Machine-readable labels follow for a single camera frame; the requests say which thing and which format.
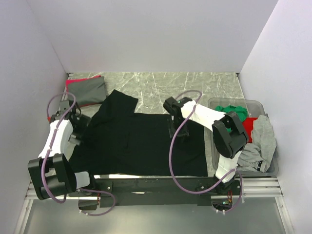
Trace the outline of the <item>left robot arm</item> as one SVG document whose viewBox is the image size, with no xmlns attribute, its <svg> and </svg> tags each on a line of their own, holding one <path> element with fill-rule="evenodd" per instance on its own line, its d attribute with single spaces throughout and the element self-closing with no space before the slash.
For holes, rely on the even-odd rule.
<svg viewBox="0 0 312 234">
<path fill-rule="evenodd" d="M 91 118 L 82 114 L 72 100 L 60 103 L 60 109 L 49 119 L 50 133 L 37 159 L 28 162 L 28 171 L 38 199 L 67 195 L 80 189 L 85 195 L 94 195 L 97 183 L 87 171 L 75 173 L 65 157 L 69 143 L 80 145 Z"/>
</svg>

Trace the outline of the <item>black t-shirt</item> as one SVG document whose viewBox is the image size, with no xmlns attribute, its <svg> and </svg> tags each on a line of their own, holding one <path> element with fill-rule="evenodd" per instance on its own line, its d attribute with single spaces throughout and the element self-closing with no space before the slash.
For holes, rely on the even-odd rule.
<svg viewBox="0 0 312 234">
<path fill-rule="evenodd" d="M 94 175 L 170 176 L 169 115 L 136 113 L 138 99 L 114 90 L 93 115 L 69 164 Z M 188 141 L 175 139 L 175 176 L 208 175 L 203 126 L 188 121 Z"/>
</svg>

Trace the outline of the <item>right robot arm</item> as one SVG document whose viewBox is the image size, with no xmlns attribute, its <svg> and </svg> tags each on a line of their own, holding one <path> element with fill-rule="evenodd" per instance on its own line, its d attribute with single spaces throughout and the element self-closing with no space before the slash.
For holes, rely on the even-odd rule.
<svg viewBox="0 0 312 234">
<path fill-rule="evenodd" d="M 249 141 L 248 134 L 235 112 L 223 113 L 198 104 L 197 101 L 184 97 L 176 100 L 173 97 L 163 103 L 164 109 L 171 115 L 168 121 L 171 144 L 169 148 L 169 170 L 175 184 L 190 194 L 202 194 L 214 189 L 224 195 L 234 182 L 238 158 Z M 213 133 L 214 145 L 219 153 L 219 162 L 215 172 L 214 185 L 210 188 L 193 192 L 183 188 L 177 181 L 172 168 L 172 152 L 177 137 L 190 136 L 186 122 L 191 120 Z"/>
</svg>

